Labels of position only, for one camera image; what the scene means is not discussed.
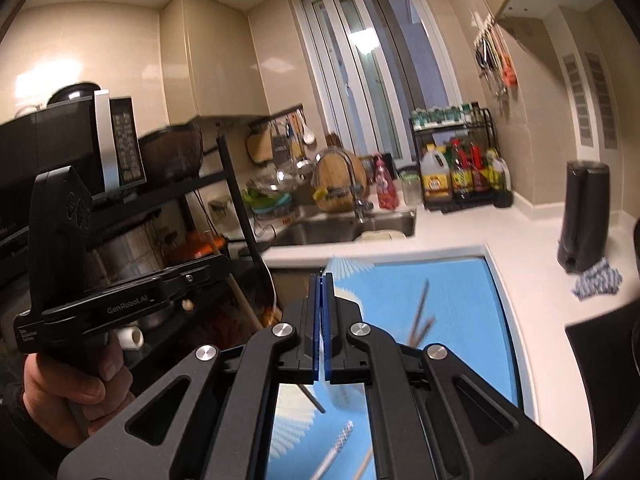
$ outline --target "pot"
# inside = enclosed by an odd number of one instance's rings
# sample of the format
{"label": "pot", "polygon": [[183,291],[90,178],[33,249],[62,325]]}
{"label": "pot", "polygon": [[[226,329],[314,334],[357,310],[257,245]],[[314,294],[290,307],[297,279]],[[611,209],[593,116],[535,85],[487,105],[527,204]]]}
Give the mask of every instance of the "pot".
{"label": "pot", "polygon": [[[85,257],[87,284],[99,288],[164,268],[160,244],[151,220],[103,243]],[[153,314],[141,317],[137,322],[140,330],[147,332],[162,325],[171,317],[174,307],[172,302]]]}
{"label": "pot", "polygon": [[148,186],[196,177],[202,166],[202,133],[195,123],[174,124],[138,139]]}
{"label": "pot", "polygon": [[49,98],[47,106],[69,101],[71,99],[78,99],[79,97],[93,96],[94,92],[100,89],[99,85],[91,82],[75,83],[73,85],[65,86]]}

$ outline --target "stainless steel pot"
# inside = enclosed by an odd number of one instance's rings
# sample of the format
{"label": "stainless steel pot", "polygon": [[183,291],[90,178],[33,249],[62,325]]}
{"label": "stainless steel pot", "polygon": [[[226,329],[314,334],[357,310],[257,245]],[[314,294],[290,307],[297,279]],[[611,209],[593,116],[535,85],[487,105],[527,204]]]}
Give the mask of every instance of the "stainless steel pot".
{"label": "stainless steel pot", "polygon": [[[122,280],[144,276],[166,266],[152,221],[117,236],[89,251],[85,257],[85,275],[90,287],[105,287]],[[174,305],[138,320],[140,330],[152,330],[173,313]]]}

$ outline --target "black kettle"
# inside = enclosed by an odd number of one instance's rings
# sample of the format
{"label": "black kettle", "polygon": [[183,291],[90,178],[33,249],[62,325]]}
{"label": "black kettle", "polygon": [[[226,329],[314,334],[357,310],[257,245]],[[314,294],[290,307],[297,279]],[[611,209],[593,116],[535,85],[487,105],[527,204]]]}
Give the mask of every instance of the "black kettle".
{"label": "black kettle", "polygon": [[583,272],[604,256],[609,233],[609,167],[576,160],[566,165],[564,220],[558,262],[567,272]]}

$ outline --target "hand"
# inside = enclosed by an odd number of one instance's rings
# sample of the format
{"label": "hand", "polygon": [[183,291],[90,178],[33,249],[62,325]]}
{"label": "hand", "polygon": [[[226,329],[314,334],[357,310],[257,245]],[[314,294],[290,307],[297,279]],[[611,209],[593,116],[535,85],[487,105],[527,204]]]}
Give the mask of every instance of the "hand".
{"label": "hand", "polygon": [[30,354],[24,364],[24,406],[33,421],[59,444],[78,446],[84,435],[66,400],[82,404],[94,434],[135,398],[131,372],[124,366],[118,338],[111,332],[98,360],[100,379],[56,361]]}

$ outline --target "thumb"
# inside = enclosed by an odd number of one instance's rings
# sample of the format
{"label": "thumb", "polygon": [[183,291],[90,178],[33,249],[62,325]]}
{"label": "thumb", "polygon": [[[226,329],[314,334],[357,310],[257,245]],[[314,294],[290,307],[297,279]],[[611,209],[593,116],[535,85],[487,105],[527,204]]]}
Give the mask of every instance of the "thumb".
{"label": "thumb", "polygon": [[37,389],[78,404],[97,404],[104,399],[104,383],[73,366],[45,354],[31,354],[24,364],[25,386],[29,381]]}

